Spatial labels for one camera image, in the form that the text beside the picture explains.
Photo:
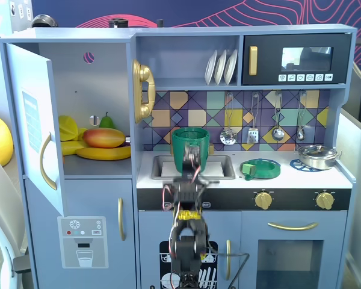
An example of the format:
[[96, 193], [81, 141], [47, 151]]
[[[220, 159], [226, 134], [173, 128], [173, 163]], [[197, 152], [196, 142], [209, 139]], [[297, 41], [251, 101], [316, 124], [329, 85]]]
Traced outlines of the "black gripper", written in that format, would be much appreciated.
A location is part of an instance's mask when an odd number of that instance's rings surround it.
[[196, 181], [201, 171], [200, 146], [187, 143], [184, 147], [181, 176], [188, 181]]

